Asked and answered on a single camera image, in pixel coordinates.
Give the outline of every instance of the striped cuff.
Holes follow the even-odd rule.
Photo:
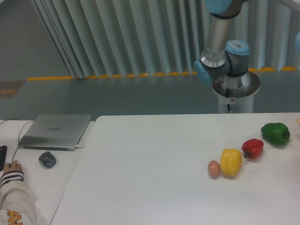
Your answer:
[[[24,181],[24,173],[21,171],[9,171],[2,175],[0,179],[0,188],[12,180]]]

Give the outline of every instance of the brown egg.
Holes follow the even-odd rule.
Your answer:
[[[216,178],[220,175],[220,164],[216,160],[210,161],[208,163],[208,173],[211,177]]]

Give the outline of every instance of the sleeve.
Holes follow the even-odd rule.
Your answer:
[[[22,172],[11,171],[0,179],[0,224],[36,225],[35,204]]]

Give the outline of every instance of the green bell pepper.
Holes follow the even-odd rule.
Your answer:
[[[265,140],[275,145],[283,145],[290,138],[290,131],[283,123],[267,123],[261,128]]]

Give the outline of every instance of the blue joint cap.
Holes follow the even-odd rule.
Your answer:
[[[206,8],[213,14],[225,12],[231,5],[232,0],[205,0]]]
[[[249,46],[244,41],[230,40],[227,42],[226,51],[235,55],[249,55]]]
[[[205,83],[212,82],[210,75],[206,72],[205,68],[203,67],[203,65],[201,64],[201,62],[199,60],[196,60],[194,62],[194,67],[197,72],[197,75],[203,82],[205,82]]]
[[[300,52],[300,32],[295,39],[295,48],[298,52]]]

